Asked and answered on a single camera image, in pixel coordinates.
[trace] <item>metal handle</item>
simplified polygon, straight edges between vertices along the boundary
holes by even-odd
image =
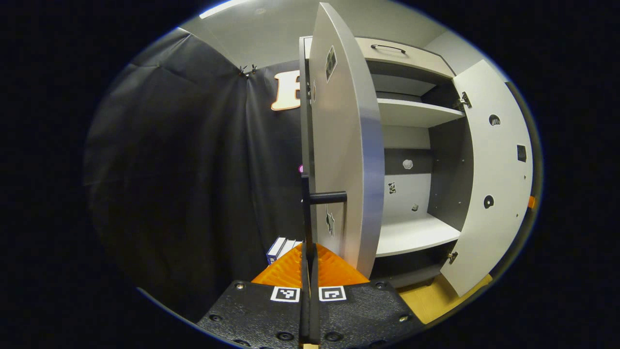
[[[406,53],[406,52],[405,52],[405,50],[403,50],[402,48],[398,48],[398,47],[394,47],[394,46],[386,46],[386,45],[377,45],[377,44],[374,44],[374,45],[370,45],[370,48],[374,48],[374,49],[376,50],[376,49],[377,49],[377,46],[394,48],[394,49],[396,49],[396,50],[400,50],[400,51],[401,51],[401,53],[403,53],[403,54],[405,54],[405,53]]]

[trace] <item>cabinet door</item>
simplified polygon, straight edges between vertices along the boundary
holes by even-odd
[[[528,208],[533,167],[523,115],[489,64],[476,63],[453,83],[471,102],[471,108],[464,108],[474,149],[474,180],[453,250],[458,255],[452,264],[446,261],[441,273],[462,296],[489,273],[514,240]]]
[[[315,190],[346,191],[348,196],[346,204],[316,207],[317,243],[369,277],[383,212],[379,106],[360,46],[334,8],[323,2],[308,71]]]

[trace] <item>cabinet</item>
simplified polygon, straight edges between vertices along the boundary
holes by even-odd
[[[311,190],[348,194],[315,208],[316,241],[367,277],[375,259],[427,260],[396,286],[442,273],[466,293],[528,205],[529,133],[510,90],[485,61],[455,76],[432,52],[354,37],[325,3],[299,57]]]

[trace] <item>white shelf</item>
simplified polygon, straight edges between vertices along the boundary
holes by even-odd
[[[465,113],[432,104],[377,98],[382,125],[430,128],[464,117]]]
[[[430,214],[402,222],[387,222],[381,226],[377,257],[400,255],[454,241],[461,232]]]

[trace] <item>black fabric backdrop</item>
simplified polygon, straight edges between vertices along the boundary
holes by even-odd
[[[273,75],[248,78],[175,29],[109,88],[86,141],[84,184],[108,251],[139,286],[197,321],[234,279],[301,239],[299,109],[274,112]]]

